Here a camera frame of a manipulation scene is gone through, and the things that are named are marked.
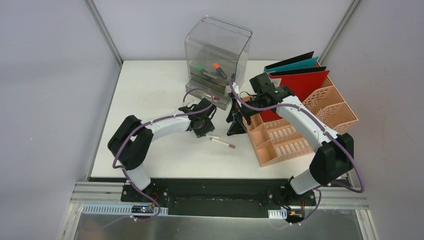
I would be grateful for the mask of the blue cap brown marker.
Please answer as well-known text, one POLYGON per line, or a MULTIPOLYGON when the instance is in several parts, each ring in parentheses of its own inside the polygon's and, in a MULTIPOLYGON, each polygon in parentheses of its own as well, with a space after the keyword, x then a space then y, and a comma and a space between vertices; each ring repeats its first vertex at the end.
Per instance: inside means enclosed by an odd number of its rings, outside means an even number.
POLYGON ((218 144, 224 145, 224 146, 226 146, 226 147, 229 147, 229 148, 232 148, 232 149, 235 149, 235 148, 236 148, 236 146, 235 146, 235 145, 230 144, 230 143, 227 143, 227 142, 224 142, 224 141, 222 141, 222 140, 220 140, 220 139, 218 139, 218 138, 210 137, 209 139, 210 139, 212 142, 215 142, 215 143, 218 143, 218 144))

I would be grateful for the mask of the orange tip black highlighter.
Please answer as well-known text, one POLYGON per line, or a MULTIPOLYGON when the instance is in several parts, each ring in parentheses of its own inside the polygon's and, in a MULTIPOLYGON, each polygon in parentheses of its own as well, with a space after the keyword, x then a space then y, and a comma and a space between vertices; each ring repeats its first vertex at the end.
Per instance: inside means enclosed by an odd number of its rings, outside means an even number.
POLYGON ((224 70, 221 68, 221 66, 220 66, 217 62, 215 62, 215 63, 213 64, 213 67, 214 67, 214 69, 215 69, 215 71, 216 71, 216 74, 217 74, 220 78, 222 78, 223 80, 227 80, 227 79, 228 79, 228 76, 225 74, 224 70))

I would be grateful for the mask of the green tip black highlighter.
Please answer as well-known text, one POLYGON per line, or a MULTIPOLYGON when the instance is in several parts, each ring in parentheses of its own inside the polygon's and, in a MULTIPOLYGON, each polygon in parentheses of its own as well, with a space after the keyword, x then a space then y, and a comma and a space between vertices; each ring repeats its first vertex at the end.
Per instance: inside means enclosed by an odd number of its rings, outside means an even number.
POLYGON ((208 72, 205 68, 203 68, 201 65, 196 65, 195 68, 203 75, 208 76, 209 78, 216 79, 217 77, 210 72, 208 72))

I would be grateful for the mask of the clear drawer organizer box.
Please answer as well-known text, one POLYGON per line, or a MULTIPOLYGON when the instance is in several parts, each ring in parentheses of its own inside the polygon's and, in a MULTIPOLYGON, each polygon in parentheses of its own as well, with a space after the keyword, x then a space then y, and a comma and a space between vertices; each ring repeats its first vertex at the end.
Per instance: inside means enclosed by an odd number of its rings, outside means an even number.
POLYGON ((238 87, 243 85, 252 35, 248 27, 212 15, 202 17, 184 41, 189 77, 186 92, 200 99, 219 97, 220 100, 214 101, 215 105, 226 110, 231 100, 225 96, 225 87, 229 81, 235 82, 238 87), (214 63, 223 69, 226 80, 217 75, 214 63), (203 75, 196 65, 201 65, 217 78, 203 75))

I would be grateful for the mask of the red notebook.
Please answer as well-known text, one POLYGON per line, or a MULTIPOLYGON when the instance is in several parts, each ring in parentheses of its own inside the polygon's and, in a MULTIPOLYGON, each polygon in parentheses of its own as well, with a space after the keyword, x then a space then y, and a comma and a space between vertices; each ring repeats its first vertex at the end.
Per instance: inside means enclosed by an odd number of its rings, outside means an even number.
POLYGON ((287 86, 301 102, 319 89, 329 74, 326 66, 310 67, 268 73, 270 81, 276 86, 287 86))

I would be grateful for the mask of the teal notebook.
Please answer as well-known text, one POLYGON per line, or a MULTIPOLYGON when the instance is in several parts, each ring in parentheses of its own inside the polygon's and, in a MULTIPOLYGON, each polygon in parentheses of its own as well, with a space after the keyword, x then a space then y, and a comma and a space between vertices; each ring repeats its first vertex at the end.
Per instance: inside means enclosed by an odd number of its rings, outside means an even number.
POLYGON ((314 51, 310 51, 298 56, 294 56, 273 64, 266 65, 264 73, 283 72, 299 69, 313 68, 316 65, 318 56, 313 56, 314 51))

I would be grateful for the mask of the yellow cap marker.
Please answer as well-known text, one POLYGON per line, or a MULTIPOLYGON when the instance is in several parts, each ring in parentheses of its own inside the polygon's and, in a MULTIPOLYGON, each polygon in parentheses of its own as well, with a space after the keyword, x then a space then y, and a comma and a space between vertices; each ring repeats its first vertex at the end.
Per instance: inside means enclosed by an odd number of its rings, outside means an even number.
POLYGON ((216 139, 216 140, 221 140, 222 139, 220 136, 215 136, 215 135, 211 135, 211 134, 207 134, 206 137, 212 138, 212 139, 216 139))

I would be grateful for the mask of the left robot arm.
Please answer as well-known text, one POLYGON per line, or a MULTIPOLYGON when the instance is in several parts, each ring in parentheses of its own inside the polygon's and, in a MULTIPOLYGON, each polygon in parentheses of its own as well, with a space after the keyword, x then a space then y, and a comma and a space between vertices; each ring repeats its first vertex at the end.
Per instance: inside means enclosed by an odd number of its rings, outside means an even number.
POLYGON ((208 99, 183 105, 166 116, 141 120, 127 116, 107 144, 114 156, 112 167, 122 169, 127 180, 135 185, 133 195, 140 202, 152 198, 151 178, 143 165, 151 143, 174 133, 194 132, 197 138, 215 130, 212 118, 217 107, 208 99))

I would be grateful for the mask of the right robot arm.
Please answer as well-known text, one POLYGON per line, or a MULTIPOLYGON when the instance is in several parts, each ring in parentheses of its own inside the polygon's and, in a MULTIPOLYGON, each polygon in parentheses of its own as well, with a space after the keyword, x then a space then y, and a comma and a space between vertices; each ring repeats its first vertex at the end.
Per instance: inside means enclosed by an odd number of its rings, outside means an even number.
POLYGON ((284 190, 284 200, 288 204, 298 204, 307 191, 326 186, 354 168, 352 136, 326 126, 290 88, 285 85, 276 87, 266 73, 251 78, 250 83, 255 96, 243 101, 233 77, 228 78, 226 90, 241 104, 241 115, 249 120, 251 116, 267 110, 275 112, 305 138, 315 153, 308 169, 291 179, 284 190))

